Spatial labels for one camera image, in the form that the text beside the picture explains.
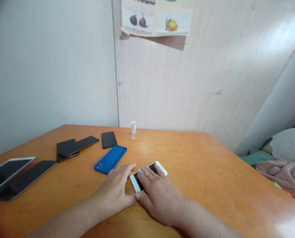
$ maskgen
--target pink fabric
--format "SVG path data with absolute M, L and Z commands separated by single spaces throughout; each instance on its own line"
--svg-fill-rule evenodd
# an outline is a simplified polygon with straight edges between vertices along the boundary
M 295 161 L 275 160 L 258 162 L 256 170 L 281 187 L 295 192 Z

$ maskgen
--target smartphone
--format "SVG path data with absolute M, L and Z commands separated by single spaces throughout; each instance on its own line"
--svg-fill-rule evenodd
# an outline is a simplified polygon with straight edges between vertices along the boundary
M 12 180 L 9 184 L 0 189 L 0 200 L 12 201 L 24 192 L 37 179 L 43 176 L 48 170 L 54 167 L 56 161 L 43 160 L 29 170 Z
M 97 139 L 93 136 L 89 136 L 89 137 L 84 138 L 80 141 L 70 144 L 66 148 L 60 149 L 59 154 L 63 158 L 67 158 L 67 157 L 71 156 L 72 154 L 77 153 L 78 151 L 83 150 L 98 141 L 99 141 L 99 139 Z
M 163 173 L 164 173 L 165 175 L 167 175 L 167 171 L 163 168 L 163 166 L 162 166 L 158 161 L 156 161 L 156 162 L 150 164 L 148 167 L 150 167 L 150 169 L 151 169 L 152 171 L 154 171 L 156 174 L 158 174 L 158 172 L 157 172 L 157 170 L 156 170 L 156 168 L 155 168 L 155 164 L 158 164 L 158 166 L 161 168 L 161 170 L 163 171 Z M 132 175 L 130 176 L 131 184 L 132 184 L 132 186 L 133 186 L 135 192 L 144 191 L 145 188 L 143 187 L 143 185 L 141 184 L 140 180 L 138 179 L 138 177 L 137 177 L 137 173 L 132 174 Z
M 75 143 L 75 139 L 66 140 L 56 144 L 57 150 L 65 149 L 68 145 Z
M 36 157 L 9 159 L 0 165 L 0 188 L 25 169 Z
M 102 137 L 102 148 L 106 149 L 117 145 L 117 140 L 115 138 L 114 132 L 106 132 L 101 134 Z
M 80 154 L 79 151 L 78 151 L 78 152 L 76 152 L 76 153 L 68 156 L 67 158 L 64 158 L 58 152 L 60 149 L 65 149 L 66 147 L 70 146 L 71 144 L 73 144 L 75 142 L 76 142 L 75 139 L 70 139 L 70 140 L 63 141 L 63 142 L 60 142 L 60 143 L 57 143 L 56 144 L 57 145 L 57 158 L 56 158 L 56 161 L 58 163 L 61 163 L 61 162 L 65 161 L 65 160 L 67 160 L 67 159 L 73 158 L 73 157 L 75 157 L 75 156 L 77 156 L 77 155 Z

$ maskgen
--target fruit poster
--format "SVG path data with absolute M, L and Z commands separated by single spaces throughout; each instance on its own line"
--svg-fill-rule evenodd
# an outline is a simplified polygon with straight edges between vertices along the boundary
M 189 35 L 193 0 L 122 0 L 126 34 L 157 37 Z

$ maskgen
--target clear bottle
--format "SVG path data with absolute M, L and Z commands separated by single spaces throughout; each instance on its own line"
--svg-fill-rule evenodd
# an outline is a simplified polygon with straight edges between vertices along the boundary
M 130 124 L 132 124 L 131 137 L 132 137 L 132 139 L 136 139 L 136 124 L 135 124 L 135 121 L 131 122 Z

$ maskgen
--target wall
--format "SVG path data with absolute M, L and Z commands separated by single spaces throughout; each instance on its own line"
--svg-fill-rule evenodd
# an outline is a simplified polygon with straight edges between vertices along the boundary
M 118 126 L 111 1 L 0 1 L 0 153 L 63 124 Z
M 273 135 L 295 126 L 295 54 L 238 146 L 236 154 L 258 149 Z
M 122 34 L 120 0 L 113 15 L 120 127 L 208 132 L 233 151 L 295 49 L 295 0 L 194 0 L 186 39 Z

